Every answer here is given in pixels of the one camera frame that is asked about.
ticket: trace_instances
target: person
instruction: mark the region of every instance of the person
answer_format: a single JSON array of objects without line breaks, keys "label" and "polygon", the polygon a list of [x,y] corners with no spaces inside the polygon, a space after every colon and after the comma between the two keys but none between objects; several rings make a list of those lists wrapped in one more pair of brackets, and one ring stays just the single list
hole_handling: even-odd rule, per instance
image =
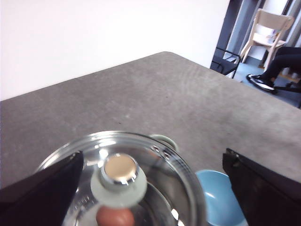
[{"label": "person", "polygon": [[248,74],[246,78],[249,82],[265,91],[273,91],[275,79],[280,71],[286,67],[301,71],[301,48],[281,47],[263,74]]}]

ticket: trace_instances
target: shoe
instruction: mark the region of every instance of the shoe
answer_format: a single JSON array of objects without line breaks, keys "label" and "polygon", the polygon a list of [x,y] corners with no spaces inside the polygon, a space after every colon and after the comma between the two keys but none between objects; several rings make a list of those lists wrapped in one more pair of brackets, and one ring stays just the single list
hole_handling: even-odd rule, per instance
[{"label": "shoe", "polygon": [[246,76],[246,79],[247,79],[248,81],[250,81],[251,78],[254,78],[254,79],[262,79],[262,78],[261,78],[261,74],[259,74],[259,75],[256,75],[256,74],[248,74],[248,75]]},{"label": "shoe", "polygon": [[265,79],[256,79],[254,77],[250,78],[250,82],[253,83],[255,86],[257,86],[258,88],[261,88],[265,91],[273,91],[274,89],[274,83],[269,81],[269,80],[265,80]]}]

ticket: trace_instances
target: black chair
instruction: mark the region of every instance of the black chair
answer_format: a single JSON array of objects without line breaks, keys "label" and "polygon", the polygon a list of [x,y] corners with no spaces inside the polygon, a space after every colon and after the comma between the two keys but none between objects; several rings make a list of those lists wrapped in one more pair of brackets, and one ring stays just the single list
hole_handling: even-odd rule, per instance
[{"label": "black chair", "polygon": [[[301,73],[300,70],[295,70],[293,68],[290,69],[291,72],[296,72],[296,73]],[[285,90],[289,92],[294,92],[294,93],[301,93],[301,80],[299,80],[298,83],[295,82],[290,82],[286,84],[285,86],[275,86],[274,87],[275,91],[276,90]]]},{"label": "black chair", "polygon": [[[215,51],[215,54],[213,56],[210,69],[217,71],[223,75],[227,75],[234,71],[234,74],[232,76],[232,78],[234,78],[236,70],[238,68],[238,64],[241,60],[240,56],[238,54],[232,53],[230,51],[227,51],[227,50],[219,48],[219,47],[216,47],[216,49],[217,50]],[[229,61],[227,59],[223,59],[223,55],[225,52],[232,54],[232,56],[230,56],[230,57],[235,56],[234,59],[231,61]]]}]

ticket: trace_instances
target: white wall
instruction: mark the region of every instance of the white wall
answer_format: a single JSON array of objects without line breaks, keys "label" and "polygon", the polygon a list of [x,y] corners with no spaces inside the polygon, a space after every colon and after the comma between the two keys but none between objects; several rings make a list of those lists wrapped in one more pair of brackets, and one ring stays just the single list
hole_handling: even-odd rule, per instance
[{"label": "white wall", "polygon": [[[286,5],[287,0],[266,0],[264,3],[263,9],[274,14],[282,14],[283,9]],[[272,32],[272,29],[258,26],[257,32],[264,35],[269,35]],[[250,50],[248,56],[254,57],[256,59],[262,60],[265,53],[265,48],[261,46],[253,46]]]},{"label": "white wall", "polygon": [[1,100],[171,51],[210,66],[229,0],[2,0]]}]

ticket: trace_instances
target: chair leg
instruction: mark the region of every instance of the chair leg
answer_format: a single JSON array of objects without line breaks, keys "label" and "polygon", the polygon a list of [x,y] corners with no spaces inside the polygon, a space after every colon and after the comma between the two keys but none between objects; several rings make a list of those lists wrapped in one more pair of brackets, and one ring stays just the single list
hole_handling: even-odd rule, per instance
[{"label": "chair leg", "polygon": [[246,54],[246,51],[249,49],[249,47],[253,44],[253,42],[251,41],[247,41],[247,43],[245,44],[245,46],[243,47],[243,49],[240,52],[240,58],[242,59],[244,57],[244,55]]},{"label": "chair leg", "polygon": [[250,52],[250,50],[251,50],[251,47],[252,47],[252,46],[250,46],[250,47],[247,49],[247,51],[246,51],[246,53],[245,53],[245,55],[244,55],[244,58],[243,58],[243,60],[242,60],[242,63],[245,63],[246,58],[248,57],[248,54],[249,54],[249,52]]},{"label": "chair leg", "polygon": [[269,50],[269,54],[268,54],[268,57],[264,63],[264,71],[266,71],[269,67],[269,64],[271,63],[272,59],[273,59],[273,56],[274,56],[274,52],[275,52],[275,49],[270,49]]}]

